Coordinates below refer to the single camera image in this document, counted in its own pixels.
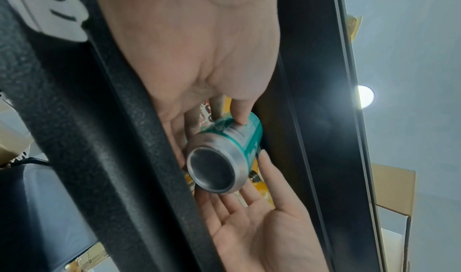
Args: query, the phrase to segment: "skin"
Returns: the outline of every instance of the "skin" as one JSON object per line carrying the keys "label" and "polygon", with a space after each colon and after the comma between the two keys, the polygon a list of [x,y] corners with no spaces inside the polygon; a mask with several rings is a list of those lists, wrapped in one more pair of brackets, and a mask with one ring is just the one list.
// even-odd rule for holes
{"label": "skin", "polygon": [[[279,50],[277,0],[98,0],[111,33],[136,71],[181,167],[186,138],[199,132],[200,104],[220,116],[223,95],[246,124]],[[241,194],[197,188],[195,198],[227,271],[326,272],[309,213],[271,163],[259,162],[275,207],[250,183]]]}

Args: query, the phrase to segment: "recessed light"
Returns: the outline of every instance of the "recessed light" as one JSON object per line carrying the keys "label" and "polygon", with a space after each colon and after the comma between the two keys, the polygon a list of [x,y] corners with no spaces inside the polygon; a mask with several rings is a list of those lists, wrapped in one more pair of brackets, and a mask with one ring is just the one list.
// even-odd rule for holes
{"label": "recessed light", "polygon": [[362,109],[369,107],[375,100],[375,92],[367,86],[359,85],[359,96]]}

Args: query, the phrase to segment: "teal can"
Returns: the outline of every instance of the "teal can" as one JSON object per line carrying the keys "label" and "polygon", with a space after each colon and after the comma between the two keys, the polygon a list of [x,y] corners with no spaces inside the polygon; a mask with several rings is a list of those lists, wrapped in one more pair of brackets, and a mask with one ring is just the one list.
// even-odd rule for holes
{"label": "teal can", "polygon": [[263,127],[250,113],[246,125],[230,114],[218,119],[186,146],[186,164],[191,178],[213,193],[233,193],[243,187],[256,157]]}

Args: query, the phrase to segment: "person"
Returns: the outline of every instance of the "person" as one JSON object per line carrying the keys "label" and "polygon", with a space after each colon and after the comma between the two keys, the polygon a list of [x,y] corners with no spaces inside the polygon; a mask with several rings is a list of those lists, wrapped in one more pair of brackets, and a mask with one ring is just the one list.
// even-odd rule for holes
{"label": "person", "polygon": [[[198,133],[200,105],[246,124],[275,68],[277,0],[98,0],[121,52],[136,71],[181,167]],[[268,154],[260,170],[275,207],[249,181],[241,194],[197,189],[195,198],[227,271],[327,271],[309,214]]]}

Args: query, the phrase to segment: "cardboard box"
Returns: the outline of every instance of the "cardboard box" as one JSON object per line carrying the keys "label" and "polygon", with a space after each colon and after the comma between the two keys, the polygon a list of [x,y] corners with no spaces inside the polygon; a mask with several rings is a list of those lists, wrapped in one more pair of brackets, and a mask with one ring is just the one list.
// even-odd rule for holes
{"label": "cardboard box", "polygon": [[33,141],[18,113],[0,99],[0,166],[19,156]]}
{"label": "cardboard box", "polygon": [[407,272],[416,172],[378,164],[371,169],[388,272]]}

